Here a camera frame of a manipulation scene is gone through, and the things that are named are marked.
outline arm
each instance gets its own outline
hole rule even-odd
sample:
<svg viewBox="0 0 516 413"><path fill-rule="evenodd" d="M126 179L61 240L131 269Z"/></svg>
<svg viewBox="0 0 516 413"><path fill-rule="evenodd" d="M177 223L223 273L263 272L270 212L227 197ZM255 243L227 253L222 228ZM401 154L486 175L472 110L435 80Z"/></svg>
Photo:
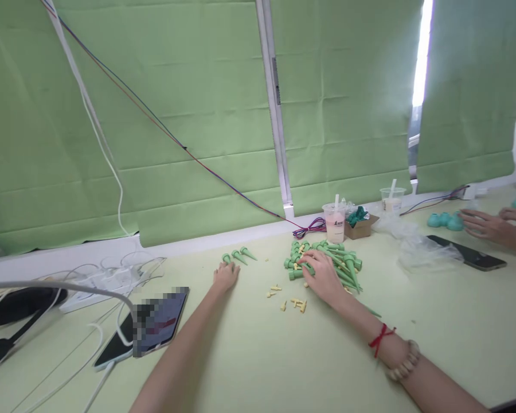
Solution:
<svg viewBox="0 0 516 413"><path fill-rule="evenodd" d="M312 277L302 267L306 282L317 295L352 324L365 342L373 341L382 329L382 322L344 290L334 271L333 261L322 252L308 251L299 261L303 262L307 262L315 270L315 277ZM401 365L408 353L408 343L392 334L382 339L378 356L392 369ZM426 413L488 411L423 355L411 374L400 383Z"/></svg>
<svg viewBox="0 0 516 413"><path fill-rule="evenodd" d="M505 208L499 216L463 209L460 214L464 230L476 238L487 239L516 250L516 227L507 220L516 220L516 210Z"/></svg>
<svg viewBox="0 0 516 413"><path fill-rule="evenodd" d="M179 331L172 344L149 375L130 413L162 413L174 406L183 388L186 366L194 359L205 326L225 293L235 284L240 267L221 263L214 272L214 283L197 309Z"/></svg>

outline cardboard box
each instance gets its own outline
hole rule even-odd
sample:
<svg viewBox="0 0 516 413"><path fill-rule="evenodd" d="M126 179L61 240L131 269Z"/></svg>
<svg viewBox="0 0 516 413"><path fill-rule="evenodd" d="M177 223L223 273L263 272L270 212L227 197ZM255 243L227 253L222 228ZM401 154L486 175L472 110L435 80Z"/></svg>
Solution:
<svg viewBox="0 0 516 413"><path fill-rule="evenodd" d="M344 235L350 239L364 238L371 235L371 226L378 221L378 217L370 214L370 218L366 221L359 221L352 228L347 221L344 221Z"/></svg>

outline black headphones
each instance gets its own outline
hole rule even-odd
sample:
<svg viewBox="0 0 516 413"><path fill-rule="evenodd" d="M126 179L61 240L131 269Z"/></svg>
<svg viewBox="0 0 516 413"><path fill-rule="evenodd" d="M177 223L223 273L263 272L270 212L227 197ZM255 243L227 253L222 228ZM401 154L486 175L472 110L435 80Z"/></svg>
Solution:
<svg viewBox="0 0 516 413"><path fill-rule="evenodd" d="M31 287L10 292L0 301L0 326L32 318L10 338L0 338L0 361L6 357L23 334L25 334L37 320L44 315L56 299L58 289ZM67 290L61 289L55 306L67 298Z"/></svg>

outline smartphone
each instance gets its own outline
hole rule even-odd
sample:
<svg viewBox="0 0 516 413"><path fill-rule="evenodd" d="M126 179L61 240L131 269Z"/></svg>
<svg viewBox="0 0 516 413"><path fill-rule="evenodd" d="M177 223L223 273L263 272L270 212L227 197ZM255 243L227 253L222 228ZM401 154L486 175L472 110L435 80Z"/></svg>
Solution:
<svg viewBox="0 0 516 413"><path fill-rule="evenodd" d="M482 252L473 250L472 248L462 246L460 244L440 238L435 235L428 235L428 238L430 238L432 241L437 242L442 247L446 247L452 244L463 255L464 263L477 270L492 271L496 270L497 268L506 267L505 261L495 258L494 256L484 254Z"/></svg>
<svg viewBox="0 0 516 413"><path fill-rule="evenodd" d="M167 345L178 329L188 293L188 287L178 288L176 293L136 306L136 323L128 314L120 326L126 339L133 340L134 344L125 346L115 333L93 364L95 369L100 371L111 361L117 363L131 356L142 357Z"/></svg>

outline forearm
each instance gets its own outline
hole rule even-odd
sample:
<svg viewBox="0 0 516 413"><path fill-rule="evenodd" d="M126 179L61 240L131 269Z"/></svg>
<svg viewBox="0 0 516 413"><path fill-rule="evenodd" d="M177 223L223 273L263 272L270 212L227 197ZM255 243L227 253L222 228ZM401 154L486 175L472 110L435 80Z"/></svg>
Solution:
<svg viewBox="0 0 516 413"><path fill-rule="evenodd" d="M382 322L354 297L348 295L339 299L333 308L356 328L367 343L379 335ZM391 334L383 337L378 356L388 368L393 369L406 360L408 353L408 343L398 335ZM487 412L476 399L423 355L413 372L401 384L425 413Z"/></svg>
<svg viewBox="0 0 516 413"><path fill-rule="evenodd" d="M162 413L166 406L176 404L175 397L179 394L177 384L184 383L187 366L194 358L205 327L224 295L225 290L220 286L214 284L210 288L149 375L130 413Z"/></svg>

